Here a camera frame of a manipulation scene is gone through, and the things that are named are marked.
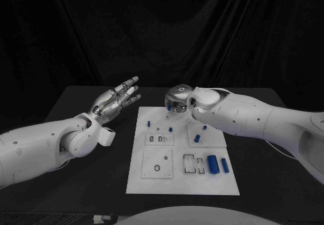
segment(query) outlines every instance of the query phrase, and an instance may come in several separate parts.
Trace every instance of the white board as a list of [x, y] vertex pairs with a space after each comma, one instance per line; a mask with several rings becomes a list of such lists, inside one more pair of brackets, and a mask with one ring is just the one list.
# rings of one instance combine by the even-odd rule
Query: white board
[[[208, 129], [202, 130], [201, 133], [202, 141], [191, 143], [204, 125], [194, 118], [189, 110], [185, 113], [175, 113], [169, 112], [165, 107], [140, 107], [127, 194], [240, 195], [224, 132], [208, 125]], [[166, 142], [162, 145], [149, 144], [150, 139], [147, 139], [147, 134], [150, 134], [149, 138], [153, 134], [156, 134], [155, 137], [173, 134], [173, 142]], [[152, 162], [150, 160], [145, 161], [147, 149], [150, 149]], [[166, 171], [158, 173], [153, 170], [158, 160], [160, 160], [159, 163], [163, 163], [163, 157], [168, 154], [166, 149], [172, 149], [172, 159], [171, 156], [168, 157], [173, 168], [172, 178], [168, 178], [169, 173]], [[196, 173], [185, 173], [185, 155], [195, 156]], [[218, 174], [211, 174], [209, 172], [209, 155], [217, 155], [218, 158], [221, 170]], [[204, 164], [198, 163], [199, 158], [204, 159]], [[227, 159], [230, 173], [225, 173], [221, 162], [222, 158]], [[147, 171], [152, 172], [152, 178], [143, 177]]]

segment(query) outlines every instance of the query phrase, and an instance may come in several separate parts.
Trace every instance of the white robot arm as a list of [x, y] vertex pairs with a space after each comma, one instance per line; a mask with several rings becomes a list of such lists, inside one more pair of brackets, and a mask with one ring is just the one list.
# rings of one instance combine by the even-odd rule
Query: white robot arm
[[182, 84], [166, 94], [166, 107], [178, 113], [189, 109], [202, 123], [231, 135], [280, 145], [324, 184], [324, 112], [274, 107], [250, 96], [215, 90]]
[[110, 146], [116, 132], [103, 127], [122, 109], [140, 99], [132, 78], [96, 100], [88, 113], [71, 119], [12, 130], [0, 135], [0, 187], [27, 181], [87, 156], [97, 143]]

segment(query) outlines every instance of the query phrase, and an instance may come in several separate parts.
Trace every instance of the black tabletop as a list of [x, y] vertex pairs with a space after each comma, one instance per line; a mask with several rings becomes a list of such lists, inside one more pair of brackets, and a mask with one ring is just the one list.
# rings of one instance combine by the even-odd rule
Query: black tabletop
[[[45, 122], [87, 113], [111, 87], [67, 88]], [[0, 190], [0, 211], [77, 212], [132, 216], [182, 205], [221, 207], [273, 221], [324, 221], [324, 185], [300, 162], [264, 140], [225, 134], [241, 196], [126, 194], [140, 106], [165, 106], [169, 88], [140, 88], [142, 99], [106, 125], [117, 136], [110, 147], [73, 159], [68, 166]], [[286, 107], [273, 89], [230, 88], [266, 103]]]

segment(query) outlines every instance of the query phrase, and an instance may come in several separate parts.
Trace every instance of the black curtain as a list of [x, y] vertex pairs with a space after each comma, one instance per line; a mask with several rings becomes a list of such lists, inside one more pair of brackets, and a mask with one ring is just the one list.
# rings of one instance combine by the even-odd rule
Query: black curtain
[[323, 111], [324, 2], [12, 0], [3, 5], [0, 119], [42, 122], [70, 85], [266, 87]]

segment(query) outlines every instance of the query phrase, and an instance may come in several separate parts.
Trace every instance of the small blue block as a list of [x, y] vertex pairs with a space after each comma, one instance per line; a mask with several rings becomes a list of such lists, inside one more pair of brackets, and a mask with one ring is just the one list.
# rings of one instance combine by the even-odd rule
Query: small blue block
[[201, 135], [196, 135], [195, 142], [199, 143]]
[[228, 163], [227, 163], [227, 159], [225, 158], [222, 158], [222, 164], [224, 164], [225, 172], [230, 173]]
[[218, 158], [215, 155], [208, 157], [209, 171], [212, 174], [219, 173]]

